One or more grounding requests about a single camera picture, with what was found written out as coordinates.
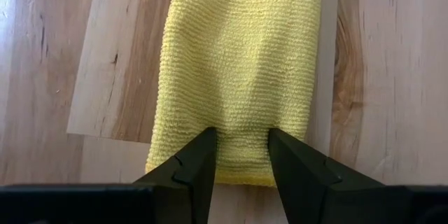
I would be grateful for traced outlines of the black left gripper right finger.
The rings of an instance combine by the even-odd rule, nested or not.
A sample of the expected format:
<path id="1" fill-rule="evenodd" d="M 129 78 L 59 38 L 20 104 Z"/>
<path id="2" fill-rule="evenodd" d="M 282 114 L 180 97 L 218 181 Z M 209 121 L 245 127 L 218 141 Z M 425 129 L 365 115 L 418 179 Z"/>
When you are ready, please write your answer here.
<path id="1" fill-rule="evenodd" d="M 446 223 L 445 185 L 385 185 L 288 133 L 268 136 L 289 223 Z"/>

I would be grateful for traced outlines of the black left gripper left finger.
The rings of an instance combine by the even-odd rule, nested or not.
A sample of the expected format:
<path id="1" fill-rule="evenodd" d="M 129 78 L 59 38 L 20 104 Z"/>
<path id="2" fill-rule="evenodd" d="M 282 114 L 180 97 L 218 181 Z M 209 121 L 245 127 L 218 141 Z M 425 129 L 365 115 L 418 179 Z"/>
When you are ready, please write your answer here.
<path id="1" fill-rule="evenodd" d="M 206 223 L 217 131 L 206 128 L 133 183 L 1 187 L 2 223 Z"/>

